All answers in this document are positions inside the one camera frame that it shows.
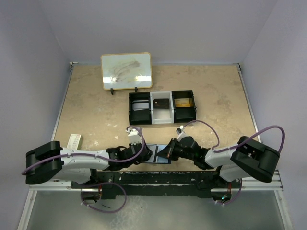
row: gray floor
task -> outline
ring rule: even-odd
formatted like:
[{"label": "gray floor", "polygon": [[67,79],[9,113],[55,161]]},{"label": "gray floor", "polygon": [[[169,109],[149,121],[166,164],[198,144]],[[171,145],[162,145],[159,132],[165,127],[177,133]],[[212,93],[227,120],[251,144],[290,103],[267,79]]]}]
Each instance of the gray floor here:
[{"label": "gray floor", "polygon": [[[119,207],[123,196],[103,201]],[[193,196],[128,196],[126,206],[104,214],[80,205],[78,191],[39,191],[28,230],[283,230],[274,191],[243,191],[222,207]]]}]

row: wooden table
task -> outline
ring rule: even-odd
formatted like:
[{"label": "wooden table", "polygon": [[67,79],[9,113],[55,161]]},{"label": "wooden table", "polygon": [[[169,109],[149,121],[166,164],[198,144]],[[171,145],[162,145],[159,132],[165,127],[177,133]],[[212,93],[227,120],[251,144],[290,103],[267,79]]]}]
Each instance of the wooden table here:
[{"label": "wooden table", "polygon": [[[193,90],[197,119],[211,124],[220,136],[220,147],[235,144],[255,128],[236,66],[152,66],[153,86],[140,92]],[[71,133],[81,134],[81,150],[101,150],[129,141],[128,94],[134,90],[105,91],[100,66],[75,66],[60,116],[55,140],[67,146]],[[216,137],[199,123],[186,128],[200,145],[210,148]],[[175,127],[145,128],[147,143],[168,144],[177,137]],[[132,165],[126,171],[194,171],[192,161],[171,165]]]}]

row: gray wall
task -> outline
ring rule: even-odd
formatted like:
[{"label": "gray wall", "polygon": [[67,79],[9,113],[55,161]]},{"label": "gray wall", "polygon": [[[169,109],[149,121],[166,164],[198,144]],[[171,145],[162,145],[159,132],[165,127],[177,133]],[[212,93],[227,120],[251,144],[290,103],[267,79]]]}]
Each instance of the gray wall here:
[{"label": "gray wall", "polygon": [[25,153],[50,141],[69,63],[36,0],[0,1],[0,223],[16,229]]},{"label": "gray wall", "polygon": [[[307,1],[279,0],[243,62],[243,77],[260,128],[279,124],[286,142],[280,174],[296,229],[307,226]],[[278,147],[278,131],[263,134]]]},{"label": "gray wall", "polygon": [[154,63],[238,63],[277,0],[41,0],[71,61],[148,51]]}]

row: small whiteboard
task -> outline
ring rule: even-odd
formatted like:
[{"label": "small whiteboard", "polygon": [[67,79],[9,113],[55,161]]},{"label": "small whiteboard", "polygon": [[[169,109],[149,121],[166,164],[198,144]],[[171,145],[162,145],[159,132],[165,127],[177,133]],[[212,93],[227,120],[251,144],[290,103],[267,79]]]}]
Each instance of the small whiteboard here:
[{"label": "small whiteboard", "polygon": [[150,88],[153,85],[150,53],[104,54],[100,58],[105,90]]}]

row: table surface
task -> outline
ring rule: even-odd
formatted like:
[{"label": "table surface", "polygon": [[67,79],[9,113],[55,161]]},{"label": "table surface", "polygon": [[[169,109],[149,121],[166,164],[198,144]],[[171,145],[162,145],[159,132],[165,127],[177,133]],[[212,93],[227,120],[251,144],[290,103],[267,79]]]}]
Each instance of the table surface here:
[{"label": "table surface", "polygon": [[[140,92],[193,90],[197,119],[206,121],[217,131],[220,147],[235,144],[241,136],[255,133],[254,124],[236,66],[152,66],[153,86]],[[55,140],[67,146],[71,133],[81,134],[80,150],[102,150],[129,143],[129,92],[111,95],[103,89],[100,66],[75,66]],[[186,128],[201,146],[216,144],[214,133],[199,123]],[[147,143],[168,144],[177,137],[176,127],[154,125],[143,129]],[[192,161],[179,159],[171,165],[139,164],[124,171],[195,171]]]}]

